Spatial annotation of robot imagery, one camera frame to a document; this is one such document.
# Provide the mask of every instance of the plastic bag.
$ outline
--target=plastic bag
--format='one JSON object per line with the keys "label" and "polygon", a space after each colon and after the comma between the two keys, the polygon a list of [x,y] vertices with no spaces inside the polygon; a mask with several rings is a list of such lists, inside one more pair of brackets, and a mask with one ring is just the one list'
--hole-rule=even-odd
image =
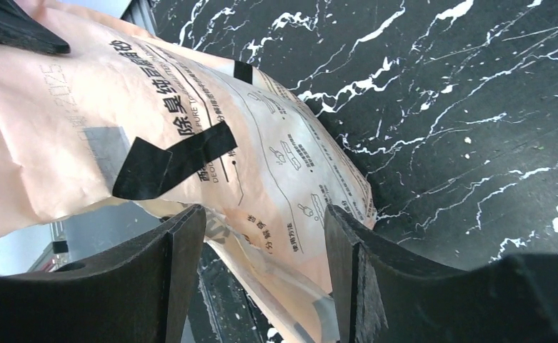
{"label": "plastic bag", "polygon": [[[0,45],[0,237],[124,202],[112,192],[126,160],[156,165],[134,153],[137,140],[169,149],[227,124],[236,148],[138,203],[158,217],[203,204],[208,243],[283,338],[338,340],[324,210],[341,205],[369,228],[376,210],[369,184],[306,105],[241,62],[79,6],[17,2],[71,53]],[[221,146],[218,137],[201,144]],[[175,155],[187,168],[189,152]]]}

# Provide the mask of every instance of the peach-colored bag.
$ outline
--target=peach-colored bag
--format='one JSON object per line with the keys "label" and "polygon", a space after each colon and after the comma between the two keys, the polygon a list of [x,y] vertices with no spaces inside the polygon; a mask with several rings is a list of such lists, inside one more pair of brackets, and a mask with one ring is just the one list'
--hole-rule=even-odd
{"label": "peach-colored bag", "polygon": [[118,19],[17,2],[71,53],[0,45],[0,237],[122,202],[112,184],[136,137],[166,149],[225,122],[237,148],[139,204],[158,217],[203,204],[208,243],[283,337],[338,340],[324,209],[341,204],[368,227],[376,212],[310,110],[257,69],[248,84],[233,77],[234,61]]}

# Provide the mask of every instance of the crumpled packaging bag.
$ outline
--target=crumpled packaging bag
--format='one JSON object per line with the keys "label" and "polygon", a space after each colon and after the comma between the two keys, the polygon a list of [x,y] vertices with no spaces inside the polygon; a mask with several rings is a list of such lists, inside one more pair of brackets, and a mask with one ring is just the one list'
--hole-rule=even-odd
{"label": "crumpled packaging bag", "polygon": [[227,124],[236,148],[139,205],[158,217],[204,205],[208,243],[283,338],[338,340],[324,210],[338,204],[369,228],[376,210],[306,105],[246,64],[80,6],[17,3],[71,53],[0,44],[0,237],[125,202],[113,185],[136,138],[168,149]]}

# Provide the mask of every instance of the black marble table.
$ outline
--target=black marble table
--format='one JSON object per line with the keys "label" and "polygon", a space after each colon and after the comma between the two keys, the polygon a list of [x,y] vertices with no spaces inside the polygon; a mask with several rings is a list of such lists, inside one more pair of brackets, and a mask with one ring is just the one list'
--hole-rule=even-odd
{"label": "black marble table", "polygon": [[375,230],[471,269],[558,252],[558,0],[160,0],[157,34],[290,88],[369,180]]}

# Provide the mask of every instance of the black marble surface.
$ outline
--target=black marble surface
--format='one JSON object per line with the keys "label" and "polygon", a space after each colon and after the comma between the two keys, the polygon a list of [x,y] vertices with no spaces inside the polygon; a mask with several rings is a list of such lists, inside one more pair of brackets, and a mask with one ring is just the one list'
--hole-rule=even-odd
{"label": "black marble surface", "polygon": [[249,62],[366,176],[375,230],[471,269],[558,252],[558,1],[160,0],[157,35]]}

